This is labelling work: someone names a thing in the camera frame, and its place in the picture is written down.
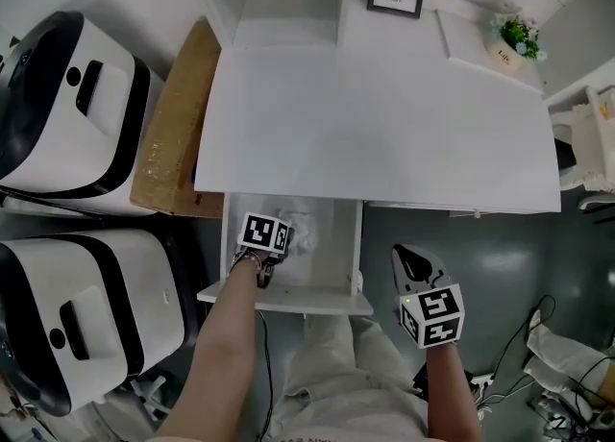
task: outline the drawer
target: drawer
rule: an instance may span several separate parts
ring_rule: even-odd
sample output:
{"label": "drawer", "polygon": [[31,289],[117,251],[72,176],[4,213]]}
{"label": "drawer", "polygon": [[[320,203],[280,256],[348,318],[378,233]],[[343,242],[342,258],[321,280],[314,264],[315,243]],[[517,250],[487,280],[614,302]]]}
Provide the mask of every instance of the drawer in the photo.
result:
{"label": "drawer", "polygon": [[363,203],[327,198],[227,193],[224,197],[220,281],[197,298],[215,302],[232,262],[246,211],[277,216],[281,210],[310,213],[318,228],[314,250],[291,255],[276,266],[269,286],[258,291],[257,308],[307,314],[370,315],[358,289]]}

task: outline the person's right arm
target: person's right arm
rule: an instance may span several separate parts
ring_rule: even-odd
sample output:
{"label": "person's right arm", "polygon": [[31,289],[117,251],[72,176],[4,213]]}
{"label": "person's right arm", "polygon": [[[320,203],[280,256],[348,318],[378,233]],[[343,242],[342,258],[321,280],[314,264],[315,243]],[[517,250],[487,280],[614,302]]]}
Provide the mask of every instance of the person's right arm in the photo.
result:
{"label": "person's right arm", "polygon": [[479,417],[456,346],[447,343],[428,348],[427,372],[430,438],[444,442],[479,442]]}

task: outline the gray floor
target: gray floor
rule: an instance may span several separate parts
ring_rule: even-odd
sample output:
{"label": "gray floor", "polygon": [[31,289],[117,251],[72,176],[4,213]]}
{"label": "gray floor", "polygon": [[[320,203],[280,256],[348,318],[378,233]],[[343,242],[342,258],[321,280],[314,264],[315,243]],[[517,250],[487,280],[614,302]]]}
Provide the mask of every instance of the gray floor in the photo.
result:
{"label": "gray floor", "polygon": [[[475,374],[493,371],[508,338],[546,293],[557,303],[548,322],[554,331],[598,349],[606,347],[615,326],[615,222],[592,225],[596,218],[576,210],[577,200],[577,193],[566,194],[561,214],[487,215],[481,219],[450,218],[444,211],[365,208],[360,264],[364,293],[384,331],[414,371],[423,365],[425,356],[397,325],[392,312],[395,290],[390,253],[396,243],[436,253],[461,284],[466,323],[459,350],[465,368]],[[201,220],[195,225],[209,276],[217,277],[220,223]],[[545,303],[545,312],[550,308]],[[275,312],[265,315],[277,396],[284,366],[302,340],[303,318]],[[261,327],[258,334],[258,375],[242,414],[238,440],[252,440],[268,404]],[[527,353],[519,337],[506,355],[492,393],[505,392],[521,377]],[[190,353],[169,360],[166,365],[172,365],[181,382]],[[544,423],[525,406],[530,391],[493,406],[494,412],[482,423],[485,440],[540,440]]]}

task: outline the cube with fiducial markers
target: cube with fiducial markers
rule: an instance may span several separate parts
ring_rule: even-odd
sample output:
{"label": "cube with fiducial markers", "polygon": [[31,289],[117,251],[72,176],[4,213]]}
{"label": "cube with fiducial markers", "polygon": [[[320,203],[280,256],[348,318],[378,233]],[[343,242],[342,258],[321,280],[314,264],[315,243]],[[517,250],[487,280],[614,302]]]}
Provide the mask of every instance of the cube with fiducial markers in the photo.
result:
{"label": "cube with fiducial markers", "polygon": [[237,244],[283,255],[286,251],[290,227],[269,215],[246,212]]}
{"label": "cube with fiducial markers", "polygon": [[421,349],[457,341],[464,318],[458,284],[400,297],[402,327]]}

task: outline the flower pot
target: flower pot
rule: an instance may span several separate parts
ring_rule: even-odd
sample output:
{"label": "flower pot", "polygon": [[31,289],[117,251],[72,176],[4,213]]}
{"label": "flower pot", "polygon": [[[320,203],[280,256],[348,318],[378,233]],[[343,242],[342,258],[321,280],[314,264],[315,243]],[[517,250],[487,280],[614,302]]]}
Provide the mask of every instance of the flower pot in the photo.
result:
{"label": "flower pot", "polygon": [[502,38],[499,38],[487,46],[489,56],[499,62],[510,72],[517,71],[523,63],[524,57],[510,47]]}

